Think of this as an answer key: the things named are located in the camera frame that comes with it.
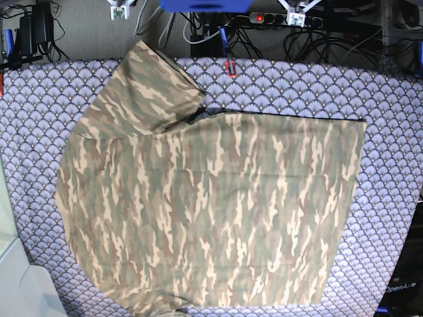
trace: power strip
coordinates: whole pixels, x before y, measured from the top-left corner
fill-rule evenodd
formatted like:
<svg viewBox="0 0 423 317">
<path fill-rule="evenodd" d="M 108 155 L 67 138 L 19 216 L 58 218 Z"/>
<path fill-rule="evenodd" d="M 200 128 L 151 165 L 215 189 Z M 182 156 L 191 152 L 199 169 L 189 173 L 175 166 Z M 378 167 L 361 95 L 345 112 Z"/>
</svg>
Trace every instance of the power strip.
<svg viewBox="0 0 423 317">
<path fill-rule="evenodd" d="M 286 22 L 286 14 L 283 13 L 250 13 L 251 24 L 274 25 L 274 26 L 288 26 Z M 316 30 L 323 29 L 323 19 L 320 17 L 307 16 L 305 18 L 304 27 L 314 28 Z"/>
</svg>

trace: camouflage shirt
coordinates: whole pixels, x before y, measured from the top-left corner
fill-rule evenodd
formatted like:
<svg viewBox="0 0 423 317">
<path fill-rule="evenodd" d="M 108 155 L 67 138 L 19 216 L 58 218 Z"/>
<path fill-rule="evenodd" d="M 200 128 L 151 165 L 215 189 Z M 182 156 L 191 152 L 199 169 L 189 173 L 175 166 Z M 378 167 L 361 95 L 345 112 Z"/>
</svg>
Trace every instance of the camouflage shirt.
<svg viewBox="0 0 423 317">
<path fill-rule="evenodd" d="M 65 236 L 134 316 L 321 299 L 364 122 L 218 114 L 140 42 L 75 126 L 58 177 Z"/>
</svg>

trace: blue device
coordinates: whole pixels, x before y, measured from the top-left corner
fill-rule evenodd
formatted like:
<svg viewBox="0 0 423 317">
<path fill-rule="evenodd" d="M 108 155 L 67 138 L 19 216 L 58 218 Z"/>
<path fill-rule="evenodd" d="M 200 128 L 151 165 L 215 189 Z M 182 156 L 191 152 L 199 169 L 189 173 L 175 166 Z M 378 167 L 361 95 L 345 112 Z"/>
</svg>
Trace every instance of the blue device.
<svg viewBox="0 0 423 317">
<path fill-rule="evenodd" d="M 5 41 L 6 41 L 6 56 L 9 56 L 13 53 L 15 49 L 15 43 L 13 42 L 13 32 L 12 30 L 5 30 Z"/>
<path fill-rule="evenodd" d="M 161 0 L 170 12 L 229 12 L 245 13 L 252 0 Z"/>
</svg>

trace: patterned tablecloth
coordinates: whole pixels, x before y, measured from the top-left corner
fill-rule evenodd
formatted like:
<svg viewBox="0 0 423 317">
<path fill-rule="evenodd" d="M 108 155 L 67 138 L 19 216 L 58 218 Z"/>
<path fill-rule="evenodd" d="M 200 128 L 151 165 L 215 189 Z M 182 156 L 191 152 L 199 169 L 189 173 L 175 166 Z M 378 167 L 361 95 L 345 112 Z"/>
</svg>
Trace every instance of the patterned tablecloth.
<svg viewBox="0 0 423 317">
<path fill-rule="evenodd" d="M 302 116 L 365 119 L 358 185 L 322 303 L 315 306 L 187 308 L 203 316 L 373 316 L 400 255 L 423 183 L 421 81 L 322 65 L 179 59 L 207 91 L 204 106 Z M 0 151 L 19 236 L 32 264 L 52 275 L 69 316 L 126 316 L 69 253 L 54 194 L 61 153 L 75 122 L 117 61 L 65 62 L 5 74 Z"/>
</svg>

